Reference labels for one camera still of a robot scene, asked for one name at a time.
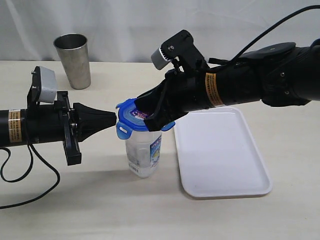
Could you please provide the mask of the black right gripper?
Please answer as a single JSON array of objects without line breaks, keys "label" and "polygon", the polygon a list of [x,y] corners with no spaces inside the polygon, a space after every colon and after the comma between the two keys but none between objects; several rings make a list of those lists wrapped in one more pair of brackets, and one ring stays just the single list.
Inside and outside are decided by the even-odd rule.
[{"label": "black right gripper", "polygon": [[161,130],[189,112],[208,108],[207,71],[202,69],[189,74],[170,69],[158,85],[134,100],[137,109],[147,114],[144,123],[150,132]]}]

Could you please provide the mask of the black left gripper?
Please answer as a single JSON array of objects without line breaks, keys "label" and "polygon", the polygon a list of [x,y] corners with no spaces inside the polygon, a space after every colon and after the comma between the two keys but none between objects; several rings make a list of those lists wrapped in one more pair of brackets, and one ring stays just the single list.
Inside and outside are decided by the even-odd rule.
[{"label": "black left gripper", "polygon": [[57,90],[53,103],[32,101],[31,85],[22,114],[22,144],[62,142],[69,166],[82,162],[79,142],[117,123],[115,112],[88,107],[81,103],[70,105],[69,93]]}]

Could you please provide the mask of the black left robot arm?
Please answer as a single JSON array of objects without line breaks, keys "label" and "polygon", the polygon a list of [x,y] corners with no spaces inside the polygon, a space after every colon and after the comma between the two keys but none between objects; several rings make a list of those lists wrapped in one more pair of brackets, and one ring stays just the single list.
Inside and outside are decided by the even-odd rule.
[{"label": "black left robot arm", "polygon": [[37,66],[25,109],[0,112],[1,147],[62,142],[69,166],[82,162],[79,143],[116,125],[115,112],[94,109],[75,102],[59,91],[54,71]]}]

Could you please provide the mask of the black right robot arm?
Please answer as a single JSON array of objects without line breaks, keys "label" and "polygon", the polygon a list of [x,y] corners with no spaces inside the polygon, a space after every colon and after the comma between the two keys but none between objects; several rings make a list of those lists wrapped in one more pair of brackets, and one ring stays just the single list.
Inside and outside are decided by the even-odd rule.
[{"label": "black right robot arm", "polygon": [[270,107],[304,106],[320,99],[320,42],[297,47],[273,44],[242,54],[234,63],[170,70],[156,87],[139,95],[137,109],[146,114],[151,132],[189,112],[263,102]]}]

